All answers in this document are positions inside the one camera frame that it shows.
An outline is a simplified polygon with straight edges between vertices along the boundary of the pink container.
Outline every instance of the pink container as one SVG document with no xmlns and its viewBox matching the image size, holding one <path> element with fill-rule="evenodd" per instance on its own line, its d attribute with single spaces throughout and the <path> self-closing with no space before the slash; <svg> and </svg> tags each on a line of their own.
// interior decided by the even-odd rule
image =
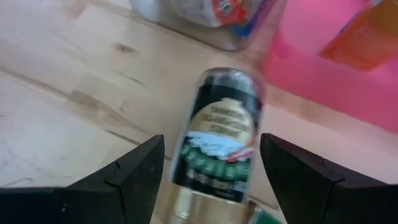
<svg viewBox="0 0 398 224">
<path fill-rule="evenodd" d="M 295 95 L 398 132 L 398 61 L 359 72 L 318 56 L 364 0 L 289 0 L 264 67 Z"/>
</svg>

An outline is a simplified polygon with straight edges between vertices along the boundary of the wooden table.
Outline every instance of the wooden table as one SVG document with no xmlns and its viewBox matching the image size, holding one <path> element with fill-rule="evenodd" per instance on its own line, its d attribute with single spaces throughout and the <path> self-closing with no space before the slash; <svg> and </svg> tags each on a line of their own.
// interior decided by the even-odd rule
<svg viewBox="0 0 398 224">
<path fill-rule="evenodd" d="M 69 185 L 159 133 L 172 157 L 198 77 L 212 67 L 260 75 L 282 8 L 249 49 L 226 53 L 141 19 L 128 0 L 2 0 L 0 187 Z M 267 90 L 262 132 L 398 183 L 396 134 Z M 256 160 L 251 195 L 277 208 Z"/>
</svg>

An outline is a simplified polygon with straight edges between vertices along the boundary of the can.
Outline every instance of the can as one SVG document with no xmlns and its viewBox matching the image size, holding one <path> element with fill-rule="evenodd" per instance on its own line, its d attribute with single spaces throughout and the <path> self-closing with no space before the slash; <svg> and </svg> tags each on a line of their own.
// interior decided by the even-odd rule
<svg viewBox="0 0 398 224">
<path fill-rule="evenodd" d="M 233 68 L 213 68 L 203 74 L 177 146 L 174 184 L 244 201 L 262 114 L 261 86 L 253 76 Z"/>
</svg>

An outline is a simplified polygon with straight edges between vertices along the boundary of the green object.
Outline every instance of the green object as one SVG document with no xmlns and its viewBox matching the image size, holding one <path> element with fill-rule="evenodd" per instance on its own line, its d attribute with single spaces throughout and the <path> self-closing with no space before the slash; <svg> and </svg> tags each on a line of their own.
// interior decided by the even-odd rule
<svg viewBox="0 0 398 224">
<path fill-rule="evenodd" d="M 281 222 L 260 207 L 257 207 L 250 224 L 281 224 Z"/>
</svg>

